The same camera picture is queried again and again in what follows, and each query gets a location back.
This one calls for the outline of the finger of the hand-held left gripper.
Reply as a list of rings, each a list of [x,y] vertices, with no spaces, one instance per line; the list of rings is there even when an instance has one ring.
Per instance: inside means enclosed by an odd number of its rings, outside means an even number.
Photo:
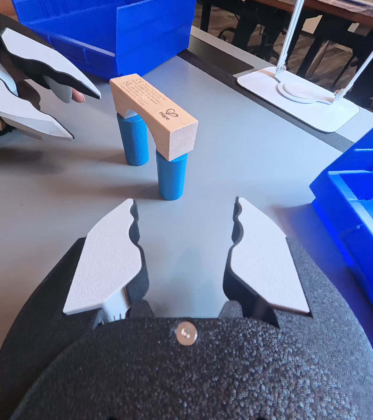
[[[101,98],[96,86],[57,50],[8,27],[0,33],[0,39],[15,66],[31,78],[45,76],[59,85],[74,88],[96,99]]]
[[[36,138],[73,140],[74,136],[55,118],[15,96],[0,79],[0,118],[12,127]]]

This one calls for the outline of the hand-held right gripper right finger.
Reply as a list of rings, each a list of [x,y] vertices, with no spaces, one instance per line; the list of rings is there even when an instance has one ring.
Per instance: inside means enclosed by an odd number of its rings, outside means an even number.
[[[222,288],[244,318],[277,318],[275,310],[311,317],[287,236],[243,197],[233,210],[232,246]]]

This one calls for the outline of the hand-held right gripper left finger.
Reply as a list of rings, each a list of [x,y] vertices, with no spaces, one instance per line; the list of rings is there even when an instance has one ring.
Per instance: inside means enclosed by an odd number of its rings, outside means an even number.
[[[102,309],[108,322],[120,321],[144,298],[149,278],[138,219],[137,203],[129,198],[89,231],[63,307],[65,315]]]

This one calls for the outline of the blue wooden cylinder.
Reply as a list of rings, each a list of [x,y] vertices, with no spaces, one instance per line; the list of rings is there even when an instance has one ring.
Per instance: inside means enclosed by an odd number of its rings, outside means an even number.
[[[147,125],[140,115],[123,118],[117,113],[124,153],[129,165],[141,166],[149,160]]]
[[[182,196],[187,158],[188,153],[168,161],[156,150],[158,188],[163,199],[174,201]]]

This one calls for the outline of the blue plastic bin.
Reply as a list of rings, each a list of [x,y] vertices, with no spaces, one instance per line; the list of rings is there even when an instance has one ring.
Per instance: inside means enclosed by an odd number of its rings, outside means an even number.
[[[373,128],[310,184],[312,206],[373,305]]]
[[[149,71],[187,49],[193,0],[13,0],[17,17],[83,72]]]

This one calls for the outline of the natural wooden arch block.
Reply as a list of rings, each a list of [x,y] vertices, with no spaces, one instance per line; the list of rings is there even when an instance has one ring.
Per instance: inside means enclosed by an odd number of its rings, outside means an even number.
[[[123,118],[139,115],[157,151],[173,161],[194,149],[198,120],[138,74],[110,79],[116,112]]]

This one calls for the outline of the person's left hand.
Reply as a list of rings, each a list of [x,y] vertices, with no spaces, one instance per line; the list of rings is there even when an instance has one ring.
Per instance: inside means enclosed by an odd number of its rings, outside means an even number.
[[[21,80],[16,82],[17,92],[20,98],[31,102],[31,104],[38,110],[41,110],[40,102],[41,96],[39,92],[32,87],[27,81]],[[85,102],[85,97],[82,93],[72,88],[71,100],[77,103]]]

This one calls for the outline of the white document stand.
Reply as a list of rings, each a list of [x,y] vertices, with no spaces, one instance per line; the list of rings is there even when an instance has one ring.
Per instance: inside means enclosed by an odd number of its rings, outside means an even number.
[[[304,1],[295,2],[277,66],[240,76],[237,83],[310,127],[324,133],[333,133],[360,110],[356,104],[345,99],[345,95],[373,59],[373,51],[346,87],[336,92],[330,92],[287,71],[287,53],[303,6]]]

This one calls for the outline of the brown wooden table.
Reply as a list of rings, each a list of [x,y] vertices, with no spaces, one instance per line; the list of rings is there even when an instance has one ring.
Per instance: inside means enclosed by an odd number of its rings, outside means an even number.
[[[215,6],[232,14],[238,14],[242,21],[249,25],[250,19],[257,19],[257,23],[268,29],[274,28],[274,12],[280,11],[282,17],[290,17],[294,11],[296,1],[261,0],[261,1],[201,1],[200,29],[208,32],[211,7]],[[306,19],[321,16],[314,31],[314,40],[303,58],[297,75],[306,77],[317,59],[317,54],[324,44],[334,42],[352,48],[358,40],[366,36],[349,32],[353,23],[366,25],[369,33],[373,34],[373,2],[369,1],[304,1],[298,23],[290,43],[288,59],[292,55]]]

